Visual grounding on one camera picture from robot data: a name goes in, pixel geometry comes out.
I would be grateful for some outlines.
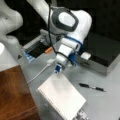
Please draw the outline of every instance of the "gray table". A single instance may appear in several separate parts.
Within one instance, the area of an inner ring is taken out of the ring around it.
[[[46,65],[46,61],[51,58],[55,58],[53,53],[49,55],[42,54],[26,65],[23,68],[23,73],[27,82],[42,70]],[[43,97],[36,92],[36,89],[52,74],[54,67],[53,65],[48,68],[29,84],[32,96],[38,106],[41,120],[62,120]],[[108,76],[103,76],[83,66],[77,66],[74,69],[67,68],[64,74],[86,98],[87,102],[83,106],[83,110],[91,120],[118,120],[120,117],[120,63]],[[80,82],[102,87],[107,92],[80,87],[78,85]]]

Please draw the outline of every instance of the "cable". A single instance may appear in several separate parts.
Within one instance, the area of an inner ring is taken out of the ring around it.
[[[53,46],[53,43],[52,43],[52,40],[51,40],[51,36],[50,36],[50,14],[51,14],[51,6],[50,6],[50,3],[49,3],[49,16],[48,16],[48,35],[49,35],[49,39],[50,39],[50,45],[51,47],[53,48],[53,51],[56,53],[56,50]]]
[[[55,59],[50,59],[47,61],[47,65],[34,77],[32,78],[27,84],[30,84],[33,80],[35,80],[41,73],[43,73],[48,67],[55,63]]]

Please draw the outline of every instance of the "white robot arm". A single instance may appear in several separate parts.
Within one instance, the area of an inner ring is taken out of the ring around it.
[[[0,42],[5,45],[13,58],[23,66],[27,59],[21,51],[16,37],[7,35],[23,25],[22,16],[7,6],[4,0],[0,0]]]
[[[48,24],[49,6],[45,0],[27,0]],[[65,68],[69,61],[74,64],[74,55],[80,48],[91,27],[92,18],[85,11],[72,11],[66,8],[51,10],[51,32],[66,36],[61,39],[61,46],[56,56],[56,72]]]

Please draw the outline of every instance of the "black marker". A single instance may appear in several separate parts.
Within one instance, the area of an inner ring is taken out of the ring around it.
[[[92,88],[92,89],[95,89],[95,90],[99,90],[99,91],[106,92],[106,91],[104,91],[104,89],[103,89],[103,88],[89,86],[89,85],[84,84],[84,83],[79,83],[79,85],[80,85],[81,87]]]

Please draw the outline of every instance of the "table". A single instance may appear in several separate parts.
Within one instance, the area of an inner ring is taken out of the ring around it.
[[[40,120],[20,66],[0,72],[0,120]]]
[[[54,53],[42,54],[36,60],[23,68],[27,82],[32,79],[46,65],[48,59],[55,58]],[[62,120],[49,106],[36,89],[52,74],[54,65],[43,72],[29,84],[32,96],[38,106],[42,120]],[[76,66],[74,69],[66,68],[65,76],[75,88],[86,98],[83,110],[91,120],[118,120],[120,117],[120,62],[107,76],[103,76],[89,68]],[[83,88],[79,83],[104,88],[107,92]]]

